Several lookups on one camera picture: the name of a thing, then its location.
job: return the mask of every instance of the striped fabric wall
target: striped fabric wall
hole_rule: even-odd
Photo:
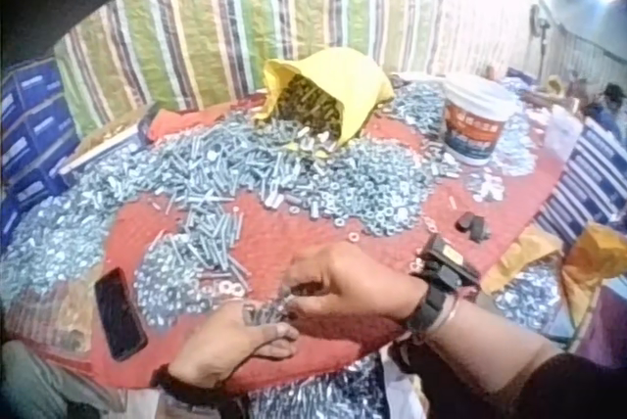
[[[387,71],[479,72],[487,65],[500,73],[508,66],[533,71],[539,55],[528,39],[531,3],[112,0],[73,28],[55,53],[86,134],[153,100],[197,110],[240,98],[263,87],[266,59],[301,59],[326,46],[353,47]],[[567,65],[564,52],[554,68]],[[627,70],[606,68],[627,78]]]

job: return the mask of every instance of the cardboard box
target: cardboard box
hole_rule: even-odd
[[[2,117],[0,118],[1,130],[9,128],[20,120],[24,113],[20,93],[16,80],[11,76],[2,81]]]
[[[58,196],[68,189],[59,171],[77,146],[78,137],[71,130],[43,156],[9,180],[21,211],[30,210],[44,199]]]
[[[11,180],[69,131],[76,135],[70,110],[62,94],[28,111],[9,130],[3,131],[3,178]]]
[[[66,183],[72,186],[88,164],[113,152],[128,149],[134,153],[143,149],[149,143],[148,128],[156,109],[152,106],[131,111],[85,137],[61,168]]]
[[[3,194],[0,202],[0,253],[4,253],[13,237],[13,232],[22,219],[22,213],[13,194]]]
[[[63,92],[61,74],[55,59],[42,59],[12,67],[7,76],[15,81],[24,111]]]

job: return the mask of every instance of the black wristband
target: black wristband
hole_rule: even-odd
[[[406,321],[407,328],[414,334],[424,334],[440,316],[446,297],[444,291],[429,285],[426,296]]]
[[[221,407],[228,401],[228,396],[222,388],[200,388],[187,385],[168,372],[168,365],[162,365],[153,373],[150,380],[152,388],[161,387],[168,395],[185,404],[193,406]]]

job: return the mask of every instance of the stacked crates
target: stacked crates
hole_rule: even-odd
[[[20,211],[67,189],[59,169],[79,140],[54,59],[4,74],[1,128],[2,183]]]

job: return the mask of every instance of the black cap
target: black cap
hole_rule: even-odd
[[[620,103],[625,98],[622,88],[614,83],[608,83],[603,94],[613,103]]]

